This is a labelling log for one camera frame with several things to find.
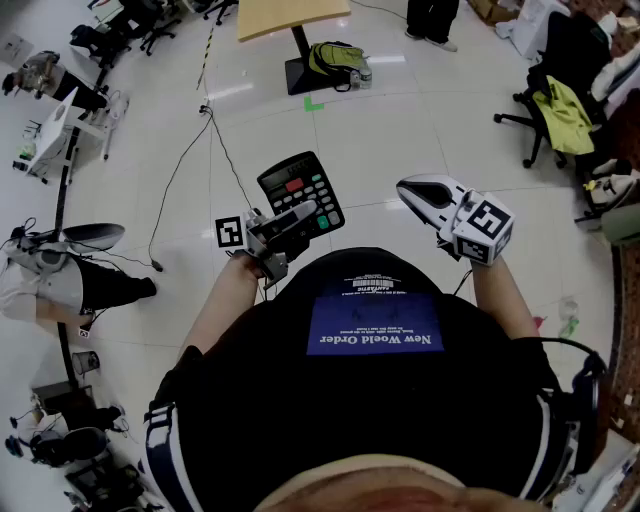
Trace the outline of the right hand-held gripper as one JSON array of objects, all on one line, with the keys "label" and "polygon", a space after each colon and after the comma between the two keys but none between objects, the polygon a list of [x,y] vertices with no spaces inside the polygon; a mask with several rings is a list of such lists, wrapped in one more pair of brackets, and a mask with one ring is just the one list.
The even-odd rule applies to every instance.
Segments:
[{"label": "right hand-held gripper", "polygon": [[424,224],[439,230],[440,247],[456,258],[492,265],[511,240],[514,214],[494,195],[466,190],[448,175],[409,176],[396,191]]}]

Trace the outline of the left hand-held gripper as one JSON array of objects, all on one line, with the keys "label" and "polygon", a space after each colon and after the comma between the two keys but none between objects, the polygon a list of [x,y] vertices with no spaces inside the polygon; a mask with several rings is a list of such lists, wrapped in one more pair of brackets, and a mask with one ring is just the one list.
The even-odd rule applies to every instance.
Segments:
[{"label": "left hand-held gripper", "polygon": [[280,281],[288,273],[287,258],[298,258],[309,248],[310,239],[306,231],[286,233],[282,250],[275,249],[275,239],[312,217],[316,210],[316,201],[311,199],[270,218],[258,208],[241,215],[216,218],[217,247],[250,256],[267,281]]}]

